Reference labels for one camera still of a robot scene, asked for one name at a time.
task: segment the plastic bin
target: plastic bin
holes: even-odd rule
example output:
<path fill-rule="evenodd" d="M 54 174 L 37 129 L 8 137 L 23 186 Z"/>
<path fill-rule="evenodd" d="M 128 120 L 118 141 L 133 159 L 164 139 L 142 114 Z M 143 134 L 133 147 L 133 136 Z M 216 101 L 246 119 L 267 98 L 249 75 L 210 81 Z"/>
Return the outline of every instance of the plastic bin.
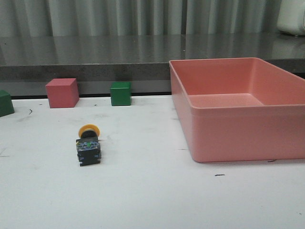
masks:
<path fill-rule="evenodd" d="M 305 80 L 258 58 L 170 61 L 197 162 L 305 158 Z"/>

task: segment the gray countertop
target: gray countertop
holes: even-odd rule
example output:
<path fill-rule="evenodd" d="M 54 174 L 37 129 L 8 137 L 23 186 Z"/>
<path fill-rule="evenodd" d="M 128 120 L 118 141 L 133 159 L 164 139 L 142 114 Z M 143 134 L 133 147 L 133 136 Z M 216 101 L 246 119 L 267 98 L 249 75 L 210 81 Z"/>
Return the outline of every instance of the gray countertop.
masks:
<path fill-rule="evenodd" d="M 113 81 L 133 92 L 170 91 L 169 60 L 258 57 L 305 73 L 305 37 L 277 33 L 0 38 L 0 88 L 45 95 L 53 78 L 75 77 L 81 94 L 109 93 Z"/>

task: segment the white appliance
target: white appliance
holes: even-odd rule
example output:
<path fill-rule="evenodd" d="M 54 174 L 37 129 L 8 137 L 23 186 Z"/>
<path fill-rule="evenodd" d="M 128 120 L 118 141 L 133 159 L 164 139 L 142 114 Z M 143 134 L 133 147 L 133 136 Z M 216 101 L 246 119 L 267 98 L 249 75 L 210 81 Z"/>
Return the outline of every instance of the white appliance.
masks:
<path fill-rule="evenodd" d="M 277 28 L 292 35 L 305 35 L 305 0 L 282 0 Z"/>

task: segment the table surface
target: table surface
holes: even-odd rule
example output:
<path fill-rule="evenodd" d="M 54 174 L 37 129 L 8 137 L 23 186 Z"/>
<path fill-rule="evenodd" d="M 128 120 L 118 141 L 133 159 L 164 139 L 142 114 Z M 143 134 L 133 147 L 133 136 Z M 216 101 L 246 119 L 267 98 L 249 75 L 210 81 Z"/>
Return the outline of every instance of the table surface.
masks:
<path fill-rule="evenodd" d="M 13 104 L 0 118 L 1 229 L 304 228 L 305 160 L 196 163 L 170 96 Z M 80 167 L 87 123 L 102 162 Z"/>

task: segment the gray curtain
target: gray curtain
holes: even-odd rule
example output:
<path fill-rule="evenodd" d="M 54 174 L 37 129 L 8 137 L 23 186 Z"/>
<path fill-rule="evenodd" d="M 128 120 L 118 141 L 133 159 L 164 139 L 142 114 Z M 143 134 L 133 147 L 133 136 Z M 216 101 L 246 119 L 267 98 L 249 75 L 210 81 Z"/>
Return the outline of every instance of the gray curtain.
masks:
<path fill-rule="evenodd" d="M 276 31 L 280 0 L 0 0 L 0 37 Z"/>

